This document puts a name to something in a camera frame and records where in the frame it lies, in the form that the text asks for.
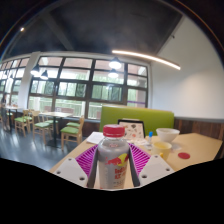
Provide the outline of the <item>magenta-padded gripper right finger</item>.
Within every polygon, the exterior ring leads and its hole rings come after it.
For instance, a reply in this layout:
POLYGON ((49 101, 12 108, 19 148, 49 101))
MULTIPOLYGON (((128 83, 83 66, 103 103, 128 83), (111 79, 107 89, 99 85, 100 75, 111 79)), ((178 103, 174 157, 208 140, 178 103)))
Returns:
POLYGON ((131 176, 135 187, 143 187, 174 172, 161 156, 150 155, 134 144, 130 144, 129 149, 131 176))

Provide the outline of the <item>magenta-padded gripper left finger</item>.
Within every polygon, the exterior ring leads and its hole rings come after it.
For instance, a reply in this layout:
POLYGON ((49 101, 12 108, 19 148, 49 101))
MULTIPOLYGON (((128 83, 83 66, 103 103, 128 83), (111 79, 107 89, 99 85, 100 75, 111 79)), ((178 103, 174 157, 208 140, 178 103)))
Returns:
POLYGON ((81 143, 53 167, 55 175, 84 188, 99 187, 97 146, 81 143))

